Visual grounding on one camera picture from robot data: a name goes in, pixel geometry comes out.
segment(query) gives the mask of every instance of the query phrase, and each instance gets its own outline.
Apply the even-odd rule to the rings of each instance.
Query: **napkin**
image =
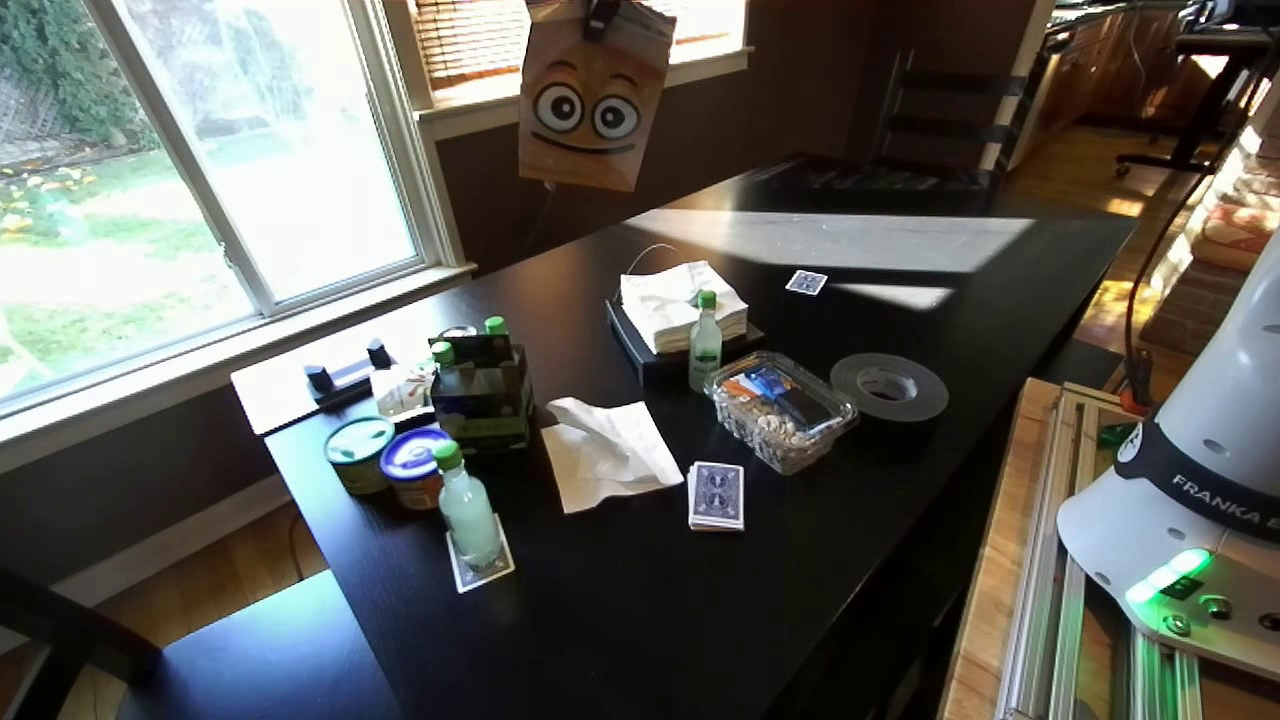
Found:
[[[575,397],[558,397],[547,410],[557,425],[542,428],[542,444],[563,515],[589,513],[607,496],[644,496],[684,479],[638,399],[594,408]]]

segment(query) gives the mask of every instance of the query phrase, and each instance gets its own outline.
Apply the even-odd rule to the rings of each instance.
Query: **tin can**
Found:
[[[348,496],[376,496],[389,488],[379,475],[379,453],[391,437],[394,428],[389,420],[356,417],[322,441],[322,455],[332,473],[344,479]]]
[[[439,425],[420,425],[409,433],[394,433],[389,447],[379,453],[379,475],[389,488],[394,488],[399,509],[409,513],[433,513],[439,499],[439,473],[433,447],[453,441]]]

